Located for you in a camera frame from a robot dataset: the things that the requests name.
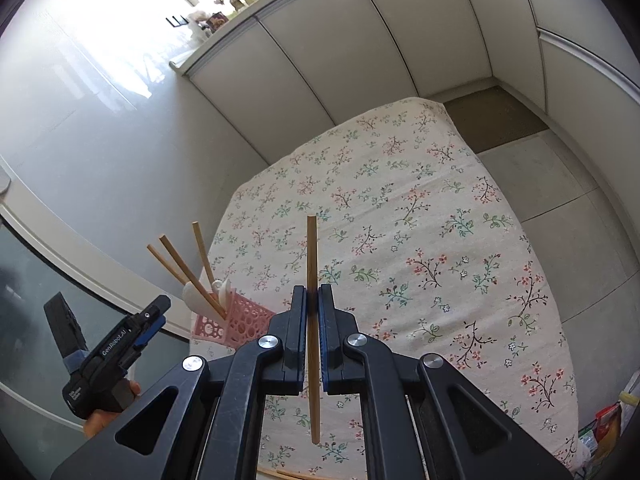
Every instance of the pink basket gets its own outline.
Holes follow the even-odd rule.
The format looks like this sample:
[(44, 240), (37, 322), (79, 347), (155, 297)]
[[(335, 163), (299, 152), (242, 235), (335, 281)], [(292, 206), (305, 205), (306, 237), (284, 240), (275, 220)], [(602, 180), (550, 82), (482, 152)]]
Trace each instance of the pink basket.
[(238, 349), (247, 341), (267, 333), (269, 322), (275, 312), (236, 291), (232, 294), (231, 307), (226, 313), (226, 329), (212, 319), (198, 316), (191, 331), (194, 339), (213, 341)]

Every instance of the finger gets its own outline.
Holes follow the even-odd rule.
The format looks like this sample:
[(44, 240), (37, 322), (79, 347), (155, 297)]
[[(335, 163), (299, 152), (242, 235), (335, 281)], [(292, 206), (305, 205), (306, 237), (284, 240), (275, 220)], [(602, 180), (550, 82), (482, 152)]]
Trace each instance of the finger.
[(129, 381), (129, 387), (135, 396), (138, 396), (142, 391), (142, 386), (137, 381)]
[(100, 433), (104, 428), (112, 422), (119, 413), (105, 412), (104, 410), (95, 410), (82, 425), (82, 430), (87, 438), (91, 438)]

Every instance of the chopstick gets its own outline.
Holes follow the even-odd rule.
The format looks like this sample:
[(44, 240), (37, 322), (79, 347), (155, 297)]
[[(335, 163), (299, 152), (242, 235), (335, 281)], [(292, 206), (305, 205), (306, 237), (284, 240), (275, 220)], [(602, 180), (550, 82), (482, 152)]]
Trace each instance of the chopstick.
[(326, 476), (308, 475), (306, 473), (297, 473), (295, 471), (287, 471), (286, 469), (268, 469), (259, 465), (257, 470), (265, 475), (274, 478), (282, 478), (284, 480), (337, 480)]
[(160, 237), (160, 243), (164, 245), (164, 248), (169, 252), (171, 257), (174, 259), (174, 262), (178, 265), (178, 267), (180, 267), (180, 270), (185, 273), (189, 281), (193, 283), (193, 286), (198, 289), (198, 292), (202, 295), (202, 297), (207, 300), (207, 302), (213, 307), (213, 309), (222, 319), (226, 319), (225, 309), (222, 308), (222, 306), (220, 306), (220, 304), (216, 300), (214, 300), (212, 295), (205, 290), (205, 288), (200, 283), (200, 280), (196, 278), (195, 274), (191, 272), (191, 269), (180, 257), (180, 254), (178, 254), (178, 251), (175, 250), (174, 246), (169, 241), (169, 238), (167, 238), (166, 235), (162, 235)]
[(306, 217), (306, 369), (311, 442), (320, 444), (320, 357), (318, 339), (318, 225)]
[(202, 239), (202, 231), (200, 230), (200, 223), (191, 222), (191, 225), (193, 227), (193, 234), (196, 237), (198, 252), (200, 253), (200, 259), (202, 260), (204, 271), (207, 273), (207, 278), (209, 279), (209, 285), (212, 285), (214, 282), (213, 271), (211, 270), (211, 264), (209, 263), (209, 259), (207, 258), (207, 250), (204, 247), (204, 240)]
[(146, 248), (149, 249), (149, 252), (156, 257), (156, 260), (158, 260), (166, 270), (172, 273), (172, 275), (176, 280), (178, 280), (183, 285), (187, 284), (187, 279), (183, 275), (181, 275), (177, 270), (175, 270), (171, 266), (171, 264), (164, 259), (164, 256), (162, 256), (162, 254), (156, 251), (156, 248), (153, 247), (153, 245), (149, 244), (148, 246), (146, 246)]

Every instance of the blue gripper pad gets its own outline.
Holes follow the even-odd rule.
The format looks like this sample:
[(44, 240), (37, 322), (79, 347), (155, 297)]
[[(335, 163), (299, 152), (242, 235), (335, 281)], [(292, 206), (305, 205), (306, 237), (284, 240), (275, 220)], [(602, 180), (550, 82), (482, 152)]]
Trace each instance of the blue gripper pad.
[(151, 340), (153, 336), (155, 336), (158, 331), (164, 326), (166, 323), (166, 318), (164, 316), (158, 317), (150, 326), (147, 328), (142, 334), (138, 336), (138, 339), (133, 343), (134, 348), (139, 348), (141, 346), (146, 346), (147, 343)]
[(333, 297), (331, 298), (331, 305), (329, 306), (328, 301), (325, 302), (322, 297), (322, 287), (318, 288), (318, 326), (320, 329), (320, 368), (322, 370), (322, 389), (324, 391), (328, 390), (329, 387), (329, 363), (327, 359), (327, 344), (326, 344), (326, 314), (324, 310), (326, 308), (334, 308)]
[[(302, 288), (300, 293), (300, 339), (298, 340), (298, 391), (301, 392), (305, 385), (305, 351), (306, 351), (306, 288)], [(296, 301), (296, 287), (294, 287), (294, 296), (291, 301), (291, 310), (293, 310)]]

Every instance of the floral bedsheet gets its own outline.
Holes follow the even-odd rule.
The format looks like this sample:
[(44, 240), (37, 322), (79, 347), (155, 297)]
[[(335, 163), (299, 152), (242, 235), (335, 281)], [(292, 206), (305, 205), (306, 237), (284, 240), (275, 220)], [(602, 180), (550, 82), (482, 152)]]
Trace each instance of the floral bedsheet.
[[(305, 216), (319, 281), (361, 332), (402, 354), (438, 352), (565, 465), (577, 449), (569, 349), (544, 272), (513, 211), (444, 106), (409, 98), (316, 137), (239, 187), (210, 248), (217, 278), (281, 312), (305, 283)], [(207, 358), (231, 352), (192, 340)], [(269, 396), (260, 463), (366, 478), (360, 403)]]

